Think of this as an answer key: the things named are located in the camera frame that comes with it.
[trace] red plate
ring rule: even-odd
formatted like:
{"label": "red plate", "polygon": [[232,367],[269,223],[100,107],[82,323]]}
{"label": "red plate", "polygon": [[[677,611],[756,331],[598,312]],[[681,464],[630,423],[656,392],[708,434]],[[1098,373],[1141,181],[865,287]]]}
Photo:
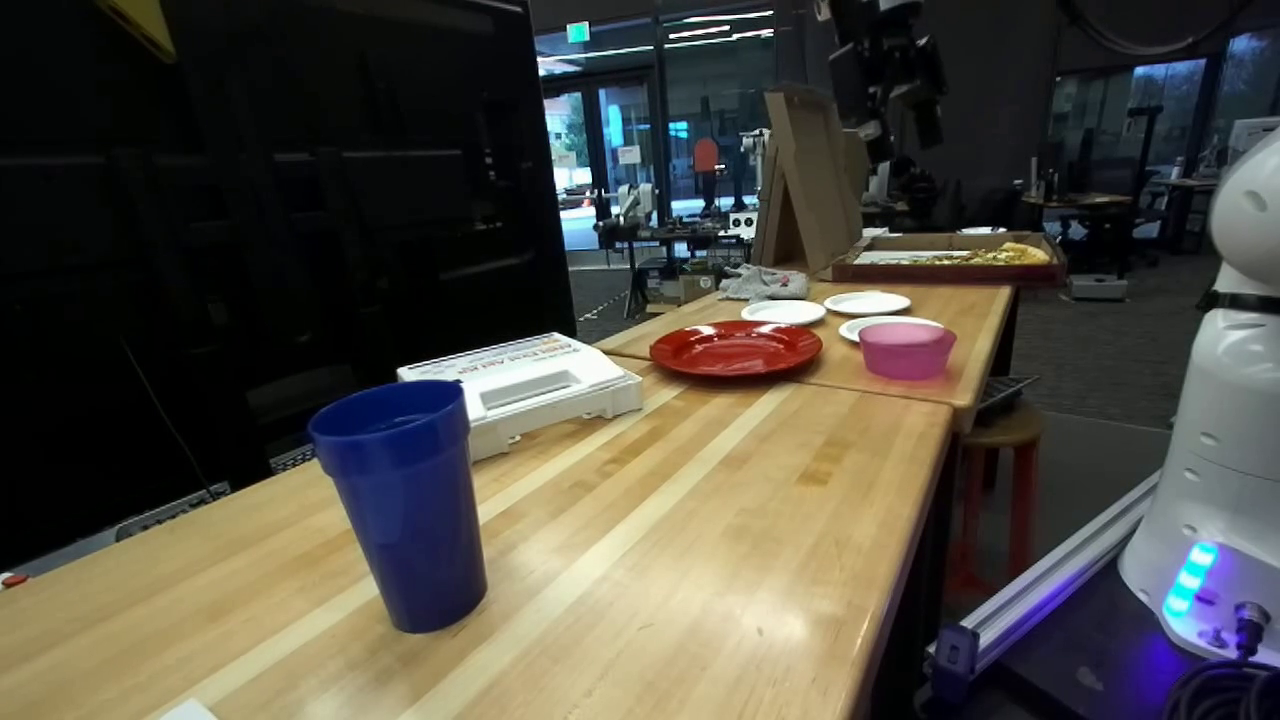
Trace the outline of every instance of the red plate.
{"label": "red plate", "polygon": [[649,362],[677,378],[735,382],[804,367],[825,341],[812,328],[720,319],[677,328],[649,343]]}

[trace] blue light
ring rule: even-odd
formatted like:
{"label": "blue light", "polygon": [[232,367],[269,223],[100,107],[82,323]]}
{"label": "blue light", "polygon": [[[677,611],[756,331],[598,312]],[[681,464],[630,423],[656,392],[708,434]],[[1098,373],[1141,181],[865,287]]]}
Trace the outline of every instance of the blue light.
{"label": "blue light", "polygon": [[1183,596],[1166,599],[1166,616],[1187,616],[1187,608],[1192,608],[1192,599],[1183,599]]}
{"label": "blue light", "polygon": [[1201,566],[1201,569],[1207,569],[1213,561],[1217,561],[1217,544],[1204,544],[1204,542],[1187,557],[1187,566]]}
{"label": "blue light", "polygon": [[1166,596],[1166,616],[1176,621],[1176,616],[1187,616],[1192,611],[1192,599],[1201,596],[1207,573],[1213,573],[1213,561],[1217,561],[1217,544],[1201,542],[1187,549],[1187,561],[1183,569],[1176,573],[1170,596]]}
{"label": "blue light", "polygon": [[1204,578],[1187,578],[1187,573],[1180,573],[1180,578],[1176,578],[1176,590],[1183,590],[1183,594],[1192,594],[1192,596],[1197,596],[1197,594],[1204,590]]}

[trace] black cabinet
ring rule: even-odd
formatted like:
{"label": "black cabinet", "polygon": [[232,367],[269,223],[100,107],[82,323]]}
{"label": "black cabinet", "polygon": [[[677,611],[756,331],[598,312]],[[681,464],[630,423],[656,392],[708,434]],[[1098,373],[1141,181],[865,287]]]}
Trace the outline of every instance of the black cabinet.
{"label": "black cabinet", "polygon": [[[166,14],[150,133],[0,140],[0,569],[269,476],[398,363],[574,331],[525,3]],[[159,124],[192,136],[150,143]]]}

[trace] blue plastic cup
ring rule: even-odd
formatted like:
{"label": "blue plastic cup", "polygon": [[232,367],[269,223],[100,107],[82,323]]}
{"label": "blue plastic cup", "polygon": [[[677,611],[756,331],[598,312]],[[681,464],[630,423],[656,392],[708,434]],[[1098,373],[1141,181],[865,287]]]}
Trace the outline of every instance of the blue plastic cup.
{"label": "blue plastic cup", "polygon": [[463,621],[490,581],[460,384],[380,384],[308,423],[399,631]]}

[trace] person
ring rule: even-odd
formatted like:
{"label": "person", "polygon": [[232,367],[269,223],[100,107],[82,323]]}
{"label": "person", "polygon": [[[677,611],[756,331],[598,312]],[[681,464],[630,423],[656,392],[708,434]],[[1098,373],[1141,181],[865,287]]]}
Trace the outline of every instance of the person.
{"label": "person", "polygon": [[718,181],[720,181],[720,143],[718,143],[718,136],[700,136],[693,143],[693,172],[697,172],[697,188],[704,198],[704,218],[718,218]]}

